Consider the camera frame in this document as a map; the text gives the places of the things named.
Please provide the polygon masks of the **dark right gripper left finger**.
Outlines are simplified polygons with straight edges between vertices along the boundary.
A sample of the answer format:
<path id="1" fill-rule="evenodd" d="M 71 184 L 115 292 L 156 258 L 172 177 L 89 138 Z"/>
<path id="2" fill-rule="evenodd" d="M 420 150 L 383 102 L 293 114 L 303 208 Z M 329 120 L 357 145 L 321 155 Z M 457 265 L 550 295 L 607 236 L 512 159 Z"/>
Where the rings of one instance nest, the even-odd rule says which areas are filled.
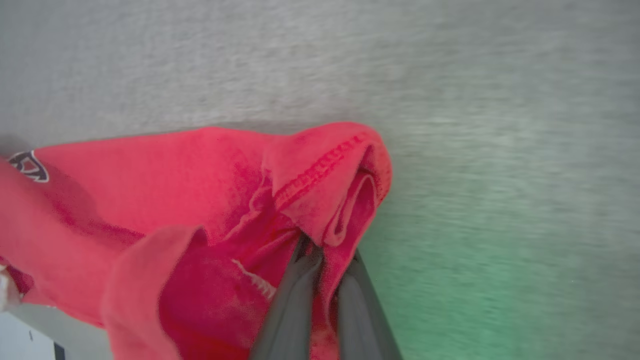
<path id="1" fill-rule="evenodd" d="M 250 360 L 310 359 L 313 302 L 323 252 L 302 234 L 249 354 Z"/>

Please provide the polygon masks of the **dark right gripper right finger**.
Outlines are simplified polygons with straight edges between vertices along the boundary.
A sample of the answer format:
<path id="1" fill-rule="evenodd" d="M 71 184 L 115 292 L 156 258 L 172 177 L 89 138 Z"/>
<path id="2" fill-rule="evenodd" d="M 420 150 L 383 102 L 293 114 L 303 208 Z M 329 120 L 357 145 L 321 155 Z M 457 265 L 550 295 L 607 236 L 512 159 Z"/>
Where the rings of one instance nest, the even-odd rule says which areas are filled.
<path id="1" fill-rule="evenodd" d="M 341 360 L 403 358 L 359 251 L 342 276 L 337 303 Z"/>

